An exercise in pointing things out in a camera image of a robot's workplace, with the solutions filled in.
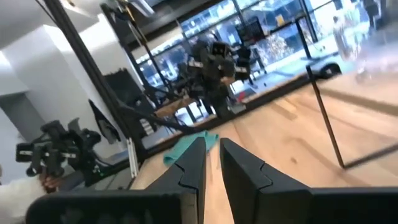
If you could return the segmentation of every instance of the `black cable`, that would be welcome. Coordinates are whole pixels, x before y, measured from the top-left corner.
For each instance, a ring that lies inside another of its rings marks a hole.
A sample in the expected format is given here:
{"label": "black cable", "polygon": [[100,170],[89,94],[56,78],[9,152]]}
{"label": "black cable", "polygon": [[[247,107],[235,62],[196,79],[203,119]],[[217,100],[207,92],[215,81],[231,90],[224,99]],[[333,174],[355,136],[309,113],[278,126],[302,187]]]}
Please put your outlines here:
{"label": "black cable", "polygon": [[54,24],[58,26],[57,22],[55,22],[55,19],[51,16],[51,14],[48,12],[48,10],[46,10],[46,8],[42,5],[42,3],[39,2],[39,0],[35,0],[37,2],[37,4],[39,4],[39,6],[43,9],[43,11],[49,16],[49,18],[54,22]]}

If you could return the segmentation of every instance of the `teal cloth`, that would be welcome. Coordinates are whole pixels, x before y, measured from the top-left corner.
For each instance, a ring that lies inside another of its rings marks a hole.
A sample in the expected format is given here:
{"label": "teal cloth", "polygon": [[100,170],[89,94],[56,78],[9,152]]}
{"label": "teal cloth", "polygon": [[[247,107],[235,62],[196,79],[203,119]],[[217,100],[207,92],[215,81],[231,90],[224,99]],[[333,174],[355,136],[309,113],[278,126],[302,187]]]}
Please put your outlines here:
{"label": "teal cloth", "polygon": [[208,152],[217,142],[218,134],[210,134],[208,131],[202,131],[200,133],[184,136],[178,140],[178,143],[172,148],[172,150],[166,153],[163,157],[163,162],[167,166],[171,166],[179,157],[188,149],[188,147],[198,137],[204,137],[206,141],[206,152]]}

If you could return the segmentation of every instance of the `white ceiling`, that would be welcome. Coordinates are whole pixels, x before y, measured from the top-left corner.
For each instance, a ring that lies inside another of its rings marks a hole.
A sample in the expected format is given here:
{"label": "white ceiling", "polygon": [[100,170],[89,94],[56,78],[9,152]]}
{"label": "white ceiling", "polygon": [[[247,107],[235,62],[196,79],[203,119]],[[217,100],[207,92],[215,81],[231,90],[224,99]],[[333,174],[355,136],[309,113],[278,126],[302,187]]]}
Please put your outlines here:
{"label": "white ceiling", "polygon": [[[75,7],[68,7],[67,0],[61,0],[78,31],[97,22],[100,4],[108,1],[112,0],[72,0]],[[151,6],[161,1],[147,0]],[[35,0],[0,0],[0,49],[43,24],[54,26]]]}

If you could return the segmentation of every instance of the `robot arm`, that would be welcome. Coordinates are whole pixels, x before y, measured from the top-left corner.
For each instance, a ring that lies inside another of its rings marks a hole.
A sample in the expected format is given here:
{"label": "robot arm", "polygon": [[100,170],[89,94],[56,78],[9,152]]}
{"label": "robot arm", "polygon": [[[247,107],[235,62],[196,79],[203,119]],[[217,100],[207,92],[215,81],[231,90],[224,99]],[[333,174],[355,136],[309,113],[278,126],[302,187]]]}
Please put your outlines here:
{"label": "robot arm", "polygon": [[88,129],[81,130],[78,119],[68,124],[68,130],[59,121],[49,122],[41,130],[43,136],[30,143],[20,143],[16,148],[16,161],[30,163],[26,170],[29,177],[41,174],[44,169],[52,177],[61,177],[65,172],[64,162],[83,174],[84,180],[100,175],[106,167],[93,150],[101,141],[101,135]]}

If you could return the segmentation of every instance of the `wooden tabletop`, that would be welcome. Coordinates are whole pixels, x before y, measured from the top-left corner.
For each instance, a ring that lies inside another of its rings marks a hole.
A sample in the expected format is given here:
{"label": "wooden tabletop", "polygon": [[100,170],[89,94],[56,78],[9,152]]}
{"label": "wooden tabletop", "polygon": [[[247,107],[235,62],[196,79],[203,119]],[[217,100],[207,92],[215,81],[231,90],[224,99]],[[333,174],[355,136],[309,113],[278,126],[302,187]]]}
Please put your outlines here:
{"label": "wooden tabletop", "polygon": [[320,85],[324,95],[398,116],[398,72],[343,74]]}
{"label": "wooden tabletop", "polygon": [[[324,96],[331,125],[346,162],[398,143],[398,118]],[[281,172],[311,187],[398,185],[398,152],[343,170],[338,166],[322,114],[310,86],[213,130]],[[132,189],[145,189],[167,169],[164,153],[146,160]],[[220,149],[206,164],[205,223],[233,223],[225,191]]]}

